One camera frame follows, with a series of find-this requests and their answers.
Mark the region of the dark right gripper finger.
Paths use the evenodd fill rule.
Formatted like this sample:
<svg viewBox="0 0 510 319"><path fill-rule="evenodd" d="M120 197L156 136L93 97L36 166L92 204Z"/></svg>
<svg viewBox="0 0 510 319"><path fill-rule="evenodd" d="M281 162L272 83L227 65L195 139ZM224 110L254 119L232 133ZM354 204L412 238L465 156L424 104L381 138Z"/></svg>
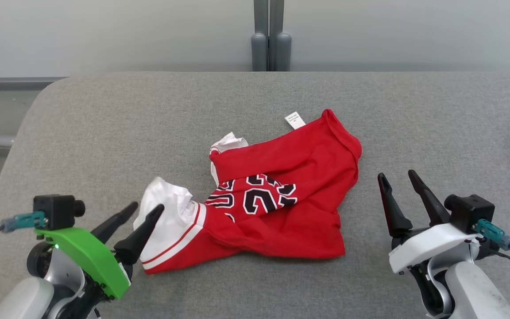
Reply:
<svg viewBox="0 0 510 319"><path fill-rule="evenodd" d="M431 189L423 182L415 170L410 169L408 176L413 186L413 189L419 194L425 210L429 216L429 226L438 226L441 224L449 223L451 218L450 213L445 209L444 205L439 201Z"/></svg>
<svg viewBox="0 0 510 319"><path fill-rule="evenodd" d="M401 238L413 228L412 222L406 218L393 196L393 188L382 172L377 175L381 200L384 206L385 220L388 226L389 236Z"/></svg>

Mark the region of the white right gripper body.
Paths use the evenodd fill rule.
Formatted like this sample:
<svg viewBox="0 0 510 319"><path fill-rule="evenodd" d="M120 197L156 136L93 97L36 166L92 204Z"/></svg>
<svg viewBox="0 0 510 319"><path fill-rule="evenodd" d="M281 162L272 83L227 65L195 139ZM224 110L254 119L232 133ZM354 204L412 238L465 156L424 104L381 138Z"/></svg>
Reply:
<svg viewBox="0 0 510 319"><path fill-rule="evenodd" d="M398 274L438 254L455 248L466 240L481 238L481 234L467 234L451 223L433 226L398 245L389 253L391 270Z"/></svg>

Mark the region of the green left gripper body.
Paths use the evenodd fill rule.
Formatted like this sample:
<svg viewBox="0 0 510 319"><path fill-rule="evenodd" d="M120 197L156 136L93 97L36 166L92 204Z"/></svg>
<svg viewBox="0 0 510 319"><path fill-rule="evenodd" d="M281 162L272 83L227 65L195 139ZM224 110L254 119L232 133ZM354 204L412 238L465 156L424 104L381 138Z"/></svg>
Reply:
<svg viewBox="0 0 510 319"><path fill-rule="evenodd" d="M115 255L91 232L71 227L62 230L39 230L35 234L50 238L51 243L68 255L95 282L104 284L108 297L121 299L130 287L130 281Z"/></svg>

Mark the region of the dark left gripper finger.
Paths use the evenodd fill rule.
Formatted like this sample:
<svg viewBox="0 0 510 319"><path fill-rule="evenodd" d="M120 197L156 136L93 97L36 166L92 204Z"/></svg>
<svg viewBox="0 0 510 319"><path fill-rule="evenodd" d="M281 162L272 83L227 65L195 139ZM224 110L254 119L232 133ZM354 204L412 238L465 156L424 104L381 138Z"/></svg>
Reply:
<svg viewBox="0 0 510 319"><path fill-rule="evenodd" d="M113 246L119 262L124 265L136 264L164 209L163 204L158 204L134 232Z"/></svg>
<svg viewBox="0 0 510 319"><path fill-rule="evenodd" d="M116 230L118 230L120 226L125 224L131 216L133 216L133 213L138 209L138 207L139 204L137 202L131 202L120 212L112 215L99 226L91 230L91 234L103 244L106 244Z"/></svg>

